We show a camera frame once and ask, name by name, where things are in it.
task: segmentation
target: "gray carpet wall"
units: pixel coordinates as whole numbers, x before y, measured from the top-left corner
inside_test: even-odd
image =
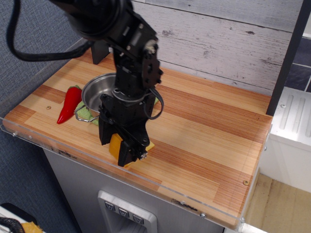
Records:
[[[0,117],[4,117],[66,61],[30,63],[6,46],[14,1],[0,1]],[[64,52],[80,38],[63,12],[47,0],[21,0],[16,48],[28,53]],[[0,132],[0,204],[10,202],[33,215],[47,233],[76,233],[42,148]]]

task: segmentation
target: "button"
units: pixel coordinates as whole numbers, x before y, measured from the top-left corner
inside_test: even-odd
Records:
[[[130,217],[128,212],[126,210],[123,210],[121,208],[119,208],[119,213],[120,215],[122,215],[123,217]]]
[[[115,206],[114,206],[113,204],[107,202],[107,201],[105,201],[105,206],[106,206],[106,208],[109,209],[109,210],[112,210],[112,211],[115,211],[115,210],[116,210],[116,209],[115,209]]]
[[[137,216],[137,215],[133,215],[133,220],[136,222],[136,223],[139,223],[141,225],[144,225],[144,219]]]

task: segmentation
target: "pot handle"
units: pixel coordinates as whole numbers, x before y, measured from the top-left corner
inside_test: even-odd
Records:
[[[96,117],[94,117],[93,119],[91,119],[91,120],[86,120],[86,119],[83,119],[83,118],[79,118],[79,116],[78,116],[78,111],[79,110],[81,110],[81,109],[83,109],[85,107],[85,104],[84,105],[82,105],[80,108],[77,108],[76,110],[74,110],[74,113],[75,113],[75,115],[76,115],[76,119],[77,120],[79,120],[79,121],[85,121],[85,122],[92,122],[93,120],[96,120],[99,116],[96,116]]]

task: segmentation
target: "red bell pepper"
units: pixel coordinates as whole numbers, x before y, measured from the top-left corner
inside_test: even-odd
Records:
[[[71,86],[65,96],[64,107],[60,112],[57,124],[64,123],[74,115],[74,110],[78,104],[82,101],[82,90],[79,86]]]

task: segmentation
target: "yellow object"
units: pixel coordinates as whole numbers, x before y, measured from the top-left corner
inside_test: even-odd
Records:
[[[117,133],[111,136],[110,144],[109,144],[109,152],[115,157],[117,160],[119,159],[119,152],[121,147],[121,142],[123,139]],[[150,142],[149,146],[146,147],[146,151],[153,148],[155,145],[154,143]]]
[[[21,224],[25,233],[43,233],[42,229],[40,229],[33,222],[25,222]]]

